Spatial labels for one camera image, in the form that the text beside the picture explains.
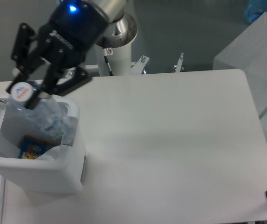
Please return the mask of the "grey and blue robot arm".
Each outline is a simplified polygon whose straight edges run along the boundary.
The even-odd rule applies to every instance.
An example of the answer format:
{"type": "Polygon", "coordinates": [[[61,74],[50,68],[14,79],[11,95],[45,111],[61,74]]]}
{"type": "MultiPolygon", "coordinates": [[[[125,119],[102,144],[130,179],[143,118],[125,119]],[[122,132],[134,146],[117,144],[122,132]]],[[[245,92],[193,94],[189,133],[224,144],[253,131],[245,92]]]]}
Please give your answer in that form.
{"type": "Polygon", "coordinates": [[[26,101],[27,109],[34,109],[43,98],[65,96],[90,82],[92,76],[81,63],[95,43],[108,40],[103,34],[123,18],[125,4],[125,0],[61,0],[38,29],[21,23],[11,54],[18,72],[6,92],[26,82],[45,62],[50,64],[47,73],[26,101]]]}

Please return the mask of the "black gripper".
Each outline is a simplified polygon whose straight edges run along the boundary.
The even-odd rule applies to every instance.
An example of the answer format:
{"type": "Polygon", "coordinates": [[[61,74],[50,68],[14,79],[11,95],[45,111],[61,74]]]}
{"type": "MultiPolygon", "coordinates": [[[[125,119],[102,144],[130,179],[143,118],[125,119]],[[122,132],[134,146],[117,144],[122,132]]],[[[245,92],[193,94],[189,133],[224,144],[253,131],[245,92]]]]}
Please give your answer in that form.
{"type": "Polygon", "coordinates": [[[6,92],[18,82],[25,82],[43,64],[50,65],[39,88],[26,102],[26,109],[34,109],[44,94],[65,96],[92,81],[92,76],[80,65],[87,52],[107,28],[109,16],[100,3],[92,0],[63,0],[48,22],[36,31],[21,23],[15,39],[11,59],[16,62],[17,74],[6,92]],[[37,47],[30,46],[37,41],[37,47]],[[58,84],[62,71],[75,67],[75,74],[58,84]]]}

